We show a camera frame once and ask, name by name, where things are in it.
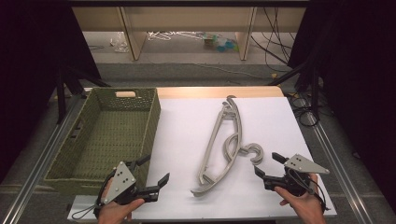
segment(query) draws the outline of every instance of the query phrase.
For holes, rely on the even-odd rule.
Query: table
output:
[[[273,151],[291,157],[299,153],[308,159],[308,151],[287,98],[278,87],[207,87],[158,88],[162,112],[158,124],[148,186],[166,173],[170,179],[160,192],[159,201],[146,203],[133,213],[136,221],[230,221],[296,217],[289,207],[280,207],[281,198],[265,190],[262,180],[254,174],[249,159],[238,156],[230,172],[206,195],[195,198],[191,189],[198,187],[197,173],[205,154],[214,122],[227,95],[234,99],[242,120],[242,145],[258,143],[264,149],[259,167],[268,175],[282,176],[283,165],[272,160]],[[224,123],[218,138],[225,138],[233,125]],[[215,142],[209,159],[211,172],[220,171],[225,160],[221,141]],[[333,204],[319,179],[327,205],[325,216],[335,216]],[[93,204],[95,196],[77,196],[71,216]],[[89,213],[79,221],[95,221]]]

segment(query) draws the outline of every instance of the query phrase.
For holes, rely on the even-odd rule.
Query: gray floor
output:
[[[223,33],[222,35],[234,39],[233,34]],[[265,65],[265,54],[253,42],[249,48],[247,61],[240,61],[238,52],[232,49],[218,52],[213,48],[205,47],[200,40],[172,35],[169,41],[159,39],[146,41],[139,61],[131,62],[128,53],[116,53],[114,48],[109,46],[110,38],[114,38],[115,34],[86,33],[85,36],[90,46],[101,47],[99,49],[92,47],[92,55],[97,62],[103,81],[113,86],[257,86],[266,85],[273,76],[281,76],[284,73],[274,71]],[[254,37],[259,43],[266,46],[267,42],[262,34],[254,34]],[[282,34],[281,37],[283,44],[292,46],[293,39],[289,34]],[[277,45],[271,44],[269,50],[275,52],[278,57],[284,57]],[[288,67],[271,56],[267,57],[267,63],[277,70],[289,70]],[[282,83],[281,89],[285,93],[294,92],[293,84],[296,78]],[[88,82],[83,82],[83,84],[87,87],[91,86],[91,83]],[[83,100],[79,100],[78,106],[81,106],[82,103]],[[353,147],[337,118],[332,116],[331,109],[326,106],[326,99],[323,95],[320,103],[324,105],[320,109],[320,124],[346,168],[351,182],[364,201],[372,221],[374,223],[396,223],[395,214],[366,168],[359,159],[352,156]],[[37,125],[30,144],[21,152],[7,178],[0,185],[0,218],[5,217],[21,185],[31,173],[50,138],[56,120],[56,100],[51,99],[48,110]],[[313,128],[301,125],[301,131],[312,151],[314,160],[325,167],[331,167]],[[322,178],[338,213],[336,217],[328,217],[327,222],[359,223],[337,177],[331,174]],[[73,200],[74,197],[60,195],[47,187],[40,177],[19,222],[69,223],[66,217]],[[276,223],[294,224],[301,223],[301,221],[282,219],[277,220]]]

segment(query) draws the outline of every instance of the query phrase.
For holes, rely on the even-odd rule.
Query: floor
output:
[[[235,40],[231,33],[212,33]],[[249,47],[246,61],[239,59],[239,54],[234,49],[219,52],[215,47],[205,46],[202,40],[184,35],[169,35],[168,40],[153,38],[147,40],[138,61],[132,62],[129,54],[115,52],[110,43],[115,43],[117,33],[85,33],[87,42],[92,50],[98,69],[104,82],[113,86],[128,86],[131,83],[138,86],[253,86],[265,85],[274,77],[282,76],[290,70],[276,57],[287,60],[281,47],[270,43],[264,36],[271,34],[254,33],[254,39],[265,49],[270,50],[276,57],[265,54],[253,41]],[[295,34],[280,34],[282,44],[292,47]],[[284,93],[294,93],[293,84],[297,77],[280,85]],[[302,94],[309,99],[309,94]],[[83,100],[77,99],[81,106]],[[292,108],[300,107],[303,100],[290,98]],[[368,174],[361,161],[353,155],[353,147],[349,143],[337,118],[332,115],[332,110],[326,104],[325,93],[320,95],[320,122],[316,127],[306,127],[311,122],[309,115],[297,117],[304,139],[311,150],[315,162],[324,167],[332,167],[329,160],[326,144],[318,138],[319,133],[325,133],[331,150],[338,156],[341,166],[345,171],[347,180],[356,190],[358,198],[363,201],[364,208],[370,221],[361,221],[354,212],[354,206],[344,189],[340,176],[332,173],[323,176],[323,181],[330,197],[336,206],[337,216],[327,217],[328,223],[396,223],[396,216],[389,207],[385,198]],[[28,179],[40,158],[43,148],[55,129],[57,120],[56,96],[49,101],[48,110],[42,121],[36,127],[34,136],[28,147],[15,161],[7,178],[0,185],[0,218],[4,218],[8,208],[12,205],[21,186]],[[59,146],[62,141],[53,143]],[[46,186],[42,181],[42,174],[34,187],[30,200],[22,206],[23,213],[19,223],[69,223],[66,220],[68,209],[73,202],[73,196],[63,196]],[[276,220],[280,224],[301,223],[299,219]]]

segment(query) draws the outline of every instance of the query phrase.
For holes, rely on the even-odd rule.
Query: green basket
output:
[[[120,161],[151,153],[160,113],[156,89],[93,88],[45,183],[62,194],[97,195]],[[149,161],[134,171],[139,188],[148,173]]]

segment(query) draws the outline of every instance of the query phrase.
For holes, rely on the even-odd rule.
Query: basket handle hole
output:
[[[116,91],[117,97],[132,97],[132,98],[141,98],[136,95],[135,91]]]
[[[72,135],[70,136],[70,138],[76,139],[82,129],[82,122],[81,120],[79,121],[78,125],[76,126],[76,128],[73,130]]]

